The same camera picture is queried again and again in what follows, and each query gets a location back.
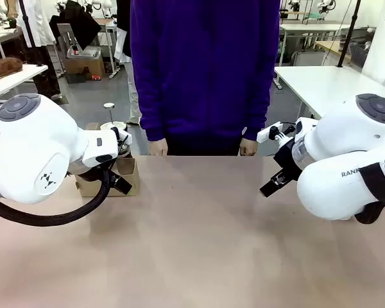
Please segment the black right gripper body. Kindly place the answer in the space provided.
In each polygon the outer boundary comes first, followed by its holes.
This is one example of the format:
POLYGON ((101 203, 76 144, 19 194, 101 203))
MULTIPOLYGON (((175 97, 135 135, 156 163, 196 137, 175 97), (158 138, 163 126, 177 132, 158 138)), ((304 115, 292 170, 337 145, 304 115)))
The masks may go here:
POLYGON ((273 157, 274 161, 281 167, 281 170, 275 175, 280 180, 297 180, 302 170, 294 161, 292 149, 295 145, 293 137, 276 136, 278 151, 273 157))

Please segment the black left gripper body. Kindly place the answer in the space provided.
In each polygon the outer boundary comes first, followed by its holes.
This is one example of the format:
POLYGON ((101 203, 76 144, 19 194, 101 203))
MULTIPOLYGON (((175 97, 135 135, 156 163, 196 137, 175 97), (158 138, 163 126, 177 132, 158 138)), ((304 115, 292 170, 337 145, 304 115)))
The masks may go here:
POLYGON ((72 162, 71 174, 87 182, 99 180, 102 183, 110 183, 108 167, 106 162, 94 167, 87 167, 82 162, 72 162))

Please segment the person's right hand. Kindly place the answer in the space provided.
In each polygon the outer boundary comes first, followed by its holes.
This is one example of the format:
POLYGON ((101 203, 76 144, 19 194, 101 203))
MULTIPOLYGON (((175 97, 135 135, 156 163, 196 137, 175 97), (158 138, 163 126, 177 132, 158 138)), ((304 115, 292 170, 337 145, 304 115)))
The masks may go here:
POLYGON ((149 141, 148 143, 149 154, 152 156, 166 156, 168 151, 168 145, 166 139, 159 141, 149 141))

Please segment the person's left hand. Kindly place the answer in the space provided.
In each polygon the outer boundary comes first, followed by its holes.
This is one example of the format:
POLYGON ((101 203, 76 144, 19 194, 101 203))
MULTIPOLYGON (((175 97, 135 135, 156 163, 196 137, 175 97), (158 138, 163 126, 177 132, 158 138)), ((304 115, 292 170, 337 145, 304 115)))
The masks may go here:
POLYGON ((252 157, 257 153, 257 141, 242 138, 239 147, 240 156, 252 157))

